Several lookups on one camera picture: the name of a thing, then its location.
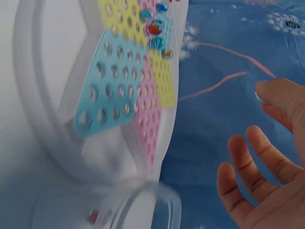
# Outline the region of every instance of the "pink line pattern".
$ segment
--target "pink line pattern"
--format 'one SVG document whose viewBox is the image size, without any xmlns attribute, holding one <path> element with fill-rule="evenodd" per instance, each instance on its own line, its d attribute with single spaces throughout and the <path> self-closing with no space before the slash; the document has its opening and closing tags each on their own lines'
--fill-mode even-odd
<svg viewBox="0 0 305 229">
<path fill-rule="evenodd" d="M 197 97 L 197 96 L 200 96 L 204 93 L 207 93 L 207 92 L 211 92 L 213 91 L 214 89 L 216 89 L 217 87 L 221 86 L 224 82 L 228 81 L 228 80 L 231 80 L 233 78 L 236 78 L 236 77 L 239 77 L 239 76 L 243 76 L 243 75 L 247 75 L 246 72 L 241 72 L 241 73 L 234 73 L 232 75 L 227 75 L 226 77 L 224 77 L 221 81 L 219 81 L 217 84 L 215 84 L 214 86 L 210 87 L 210 88 L 207 88 L 207 89 L 204 89 L 202 91 L 199 91 L 195 94 L 191 94 L 191 95 L 187 95 L 187 96 L 184 96 L 180 99 L 178 99 L 178 101 L 182 101 L 182 100 L 186 100 L 186 99 L 190 99 L 190 98 L 194 98 L 194 97 Z"/>
<path fill-rule="evenodd" d="M 266 1 L 269 2 L 270 4 L 273 4 L 273 5 L 275 5 L 275 6 L 279 7 L 279 8 L 281 8 L 281 9 L 283 9 L 283 10 L 286 10 L 285 7 L 276 4 L 276 3 L 273 2 L 272 0 L 266 0 Z M 305 14 L 303 14 L 303 13 L 299 13 L 299 12 L 293 12 L 293 13 L 296 13 L 296 14 L 305 16 Z"/>
<path fill-rule="evenodd" d="M 210 44 L 210 43 L 199 43 L 199 45 L 204 45 L 204 46 L 210 46 L 210 47 L 214 47 L 214 48 L 217 48 L 217 49 L 221 49 L 221 50 L 224 50 L 224 51 L 227 51 L 227 52 L 230 52 L 230 53 L 233 53 L 237 56 L 240 56 L 242 58 L 245 58 L 245 59 L 248 59 L 249 61 L 251 61 L 254 65 L 256 65 L 258 68 L 260 68 L 263 72 L 265 72 L 267 75 L 273 77 L 273 78 L 276 78 L 276 76 L 271 72 L 269 71 L 269 69 L 267 69 L 265 66 L 263 66 L 261 63 L 259 63 L 256 59 L 254 59 L 253 57 L 251 56 L 247 56 L 247 55 L 244 55 L 244 54 L 241 54 L 239 52 L 235 52 L 231 49 L 227 49 L 223 46 L 220 46 L 220 45 L 217 45 L 217 44 Z"/>
<path fill-rule="evenodd" d="M 211 43 L 204 43 L 204 42 L 202 42 L 202 43 L 199 43 L 199 45 L 214 47 L 214 48 L 217 48 L 217 49 L 221 49 L 221 50 L 230 52 L 230 53 L 232 53 L 234 55 L 237 55 L 237 56 L 240 56 L 242 58 L 245 58 L 245 59 L 251 61 L 254 65 L 256 65 L 258 68 L 260 68 L 267 75 L 271 76 L 272 78 L 276 78 L 276 76 L 269 69 L 267 69 L 265 66 L 263 66 L 261 63 L 259 63 L 256 59 L 254 59 L 251 56 L 247 56 L 247 55 L 241 54 L 239 52 L 233 51 L 231 49 L 227 49 L 227 48 L 225 48 L 223 46 L 220 46 L 220 45 L 217 45 L 217 44 L 211 44 Z M 204 93 L 207 93 L 207 92 L 211 92 L 212 90 L 214 90 L 217 87 L 221 86 L 226 81 L 231 80 L 231 79 L 236 78 L 236 77 L 239 77 L 239 76 L 243 76 L 243 75 L 247 75 L 247 73 L 246 72 L 240 72 L 240 73 L 234 73 L 234 74 L 228 75 L 228 76 L 224 77 L 220 82 L 215 84 L 214 86 L 212 86 L 210 88 L 207 88 L 207 89 L 204 89 L 204 90 L 201 90 L 201 91 L 199 91 L 199 92 L 197 92 L 195 94 L 184 96 L 184 97 L 178 99 L 178 101 L 183 101 L 183 100 L 186 100 L 186 99 L 190 99 L 190 98 L 194 98 L 194 97 L 200 96 L 200 95 L 202 95 Z"/>
</svg>

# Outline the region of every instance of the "finger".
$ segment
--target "finger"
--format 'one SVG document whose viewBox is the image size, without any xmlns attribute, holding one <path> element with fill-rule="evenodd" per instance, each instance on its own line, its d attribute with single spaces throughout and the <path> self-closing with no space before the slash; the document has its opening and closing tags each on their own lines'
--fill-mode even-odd
<svg viewBox="0 0 305 229">
<path fill-rule="evenodd" d="M 278 121 L 280 124 L 282 124 L 287 130 L 289 130 L 292 133 L 292 122 L 287 117 L 287 115 L 283 114 L 279 110 L 277 110 L 273 106 L 269 106 L 266 104 L 262 104 L 262 109 L 267 113 L 270 117 Z"/>
<path fill-rule="evenodd" d="M 259 127 L 249 127 L 246 136 L 256 154 L 282 184 L 291 182 L 303 171 L 275 148 Z"/>
<path fill-rule="evenodd" d="M 217 192 L 231 218 L 240 228 L 243 228 L 247 216 L 254 207 L 241 194 L 234 169 L 227 162 L 223 162 L 218 167 Z"/>
<path fill-rule="evenodd" d="M 288 79 L 279 78 L 256 84 L 259 97 L 285 114 L 292 122 L 296 149 L 305 166 L 305 88 Z"/>
<path fill-rule="evenodd" d="M 253 199 L 261 203 L 278 187 L 267 182 L 260 173 L 242 136 L 236 135 L 231 137 L 228 142 L 228 148 L 231 153 L 233 165 L 243 184 Z"/>
</svg>

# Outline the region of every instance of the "yellow triangle section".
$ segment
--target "yellow triangle section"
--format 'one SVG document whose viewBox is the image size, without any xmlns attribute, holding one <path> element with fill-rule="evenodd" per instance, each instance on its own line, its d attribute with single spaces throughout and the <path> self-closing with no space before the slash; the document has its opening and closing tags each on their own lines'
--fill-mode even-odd
<svg viewBox="0 0 305 229">
<path fill-rule="evenodd" d="M 147 39 L 144 35 L 144 24 L 140 21 L 140 7 L 137 0 L 98 0 L 98 2 L 107 29 L 146 46 Z"/>
<path fill-rule="evenodd" d="M 161 101 L 161 108 L 166 109 L 175 104 L 171 62 L 164 60 L 162 55 L 155 50 L 150 50 L 149 54 L 154 81 L 157 85 L 158 95 Z"/>
</svg>

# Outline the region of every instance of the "blue fabric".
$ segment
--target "blue fabric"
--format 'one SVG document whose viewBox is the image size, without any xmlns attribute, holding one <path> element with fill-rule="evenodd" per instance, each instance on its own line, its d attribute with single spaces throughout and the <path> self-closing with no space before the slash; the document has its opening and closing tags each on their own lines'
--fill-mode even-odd
<svg viewBox="0 0 305 229">
<path fill-rule="evenodd" d="M 247 127 L 258 125 L 278 149 L 300 164 L 293 136 L 261 110 L 254 86 L 258 81 L 271 80 L 272 74 L 305 85 L 305 16 L 289 3 L 260 5 L 262 1 L 253 0 L 252 5 L 233 5 L 234 2 L 191 0 L 189 5 L 187 25 L 196 27 L 199 33 L 192 35 L 187 28 L 184 40 L 191 38 L 197 49 L 192 51 L 187 43 L 183 47 L 190 54 L 180 64 L 179 98 L 184 100 L 178 102 L 173 137 L 161 173 L 161 181 L 181 196 L 181 229 L 201 225 L 206 229 L 237 228 L 216 191 L 219 164 L 231 162 L 227 150 L 230 136 L 244 135 Z M 290 19 L 300 28 L 288 27 L 286 21 Z M 270 74 L 255 65 L 253 59 Z M 235 73 L 243 75 L 199 96 L 185 98 Z M 278 184 L 252 150 L 251 153 L 267 180 Z M 238 184 L 255 204 L 240 180 Z"/>
</svg>

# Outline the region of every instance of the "hand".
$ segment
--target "hand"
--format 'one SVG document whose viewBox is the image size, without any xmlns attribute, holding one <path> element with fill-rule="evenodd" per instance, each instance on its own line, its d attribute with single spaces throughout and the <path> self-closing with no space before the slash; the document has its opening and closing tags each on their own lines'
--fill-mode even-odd
<svg viewBox="0 0 305 229">
<path fill-rule="evenodd" d="M 259 82 L 256 92 L 266 103 L 262 109 L 285 126 L 295 137 L 295 146 L 305 166 L 305 87 L 287 79 Z M 252 198 L 252 206 L 241 194 L 229 163 L 217 173 L 218 194 L 231 218 L 242 229 L 304 229 L 305 170 L 278 151 L 257 126 L 246 136 L 259 158 L 283 184 L 269 183 L 257 169 L 246 142 L 233 136 L 228 142 L 233 165 Z"/>
</svg>

